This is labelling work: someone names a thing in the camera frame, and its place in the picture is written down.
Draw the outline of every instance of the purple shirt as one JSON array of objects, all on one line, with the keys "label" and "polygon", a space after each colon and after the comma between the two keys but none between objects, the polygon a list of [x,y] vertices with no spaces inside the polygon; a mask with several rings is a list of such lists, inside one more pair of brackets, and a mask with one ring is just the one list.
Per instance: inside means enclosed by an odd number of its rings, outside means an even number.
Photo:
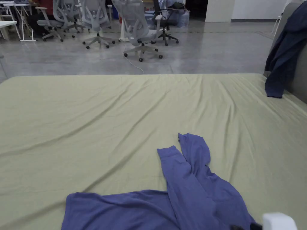
[{"label": "purple shirt", "polygon": [[175,146],[158,149],[167,191],[144,190],[100,196],[67,196],[62,230],[98,229],[249,229],[249,215],[239,192],[211,172],[204,139],[178,134]]}]

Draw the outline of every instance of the white cable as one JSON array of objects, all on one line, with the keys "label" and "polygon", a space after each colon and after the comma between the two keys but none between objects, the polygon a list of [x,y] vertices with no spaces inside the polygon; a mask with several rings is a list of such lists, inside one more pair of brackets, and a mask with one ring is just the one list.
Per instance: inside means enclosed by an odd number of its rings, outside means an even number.
[{"label": "white cable", "polygon": [[132,64],[131,63],[131,61],[129,61],[129,59],[128,58],[126,58],[127,60],[128,60],[128,62],[131,64],[131,65],[133,65],[134,67],[136,67],[136,68],[138,68],[139,70],[142,70],[140,67],[137,67],[137,66],[135,66],[134,64]]}]

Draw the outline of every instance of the dark blue cloth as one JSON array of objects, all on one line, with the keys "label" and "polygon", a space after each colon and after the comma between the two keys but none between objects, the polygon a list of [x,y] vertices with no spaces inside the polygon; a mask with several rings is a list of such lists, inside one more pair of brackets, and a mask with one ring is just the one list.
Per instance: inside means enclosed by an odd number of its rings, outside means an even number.
[{"label": "dark blue cloth", "polygon": [[238,191],[210,171],[210,152],[199,136],[179,134],[175,146],[158,149],[167,191],[67,196],[62,230],[230,229],[248,230],[254,219]]},{"label": "dark blue cloth", "polygon": [[266,61],[266,71],[271,71],[265,84],[268,97],[282,98],[295,74],[300,51],[307,43],[307,2],[302,3],[288,18]]}]

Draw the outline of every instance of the gray office chair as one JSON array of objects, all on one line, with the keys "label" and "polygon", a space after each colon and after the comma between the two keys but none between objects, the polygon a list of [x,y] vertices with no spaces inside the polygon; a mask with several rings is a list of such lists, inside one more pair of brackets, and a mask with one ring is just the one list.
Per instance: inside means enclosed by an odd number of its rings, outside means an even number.
[{"label": "gray office chair", "polygon": [[65,29],[68,27],[68,19],[61,9],[61,0],[52,0],[53,2],[53,16],[56,20],[49,20],[46,14],[45,7],[36,7],[37,10],[41,10],[45,17],[45,20],[38,20],[37,24],[45,27],[49,31],[49,34],[43,36],[43,41],[46,41],[46,38],[54,36],[58,37],[61,42],[64,41],[64,32],[59,31],[58,29]]},{"label": "gray office chair", "polygon": [[80,31],[78,30],[78,28],[81,28],[81,30],[83,31],[83,29],[85,28],[85,26],[77,24],[78,19],[81,19],[81,13],[80,13],[80,5],[78,0],[62,0],[62,9],[64,10],[64,13],[68,19],[69,22],[73,22],[72,25],[68,26],[66,28],[67,31],[69,31],[69,29],[75,28],[77,30],[77,33],[80,33]]},{"label": "gray office chair", "polygon": [[99,35],[101,28],[106,28],[110,26],[110,21],[107,15],[106,10],[106,0],[81,0],[82,5],[82,24],[88,28],[97,32],[97,36],[94,38],[88,38],[91,42],[86,46],[87,49],[90,48],[90,45],[94,42],[104,43],[107,48],[110,48],[107,41],[112,41],[115,44],[115,41],[112,38],[101,37]]},{"label": "gray office chair", "polygon": [[156,48],[145,46],[145,43],[155,41],[161,34],[159,30],[162,15],[156,17],[157,29],[150,30],[145,19],[142,0],[112,0],[112,2],[124,21],[125,36],[129,38],[132,45],[136,46],[134,49],[125,51],[124,56],[127,57],[129,52],[140,51],[139,61],[142,62],[143,54],[147,51],[163,58]]}]

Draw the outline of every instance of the bag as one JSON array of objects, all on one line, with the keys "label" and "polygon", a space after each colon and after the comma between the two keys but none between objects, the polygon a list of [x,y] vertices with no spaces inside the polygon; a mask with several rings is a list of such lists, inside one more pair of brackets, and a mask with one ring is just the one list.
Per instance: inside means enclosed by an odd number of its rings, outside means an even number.
[{"label": "bag", "polygon": [[175,9],[175,10],[184,10],[185,5],[182,2],[174,2],[168,9]]}]

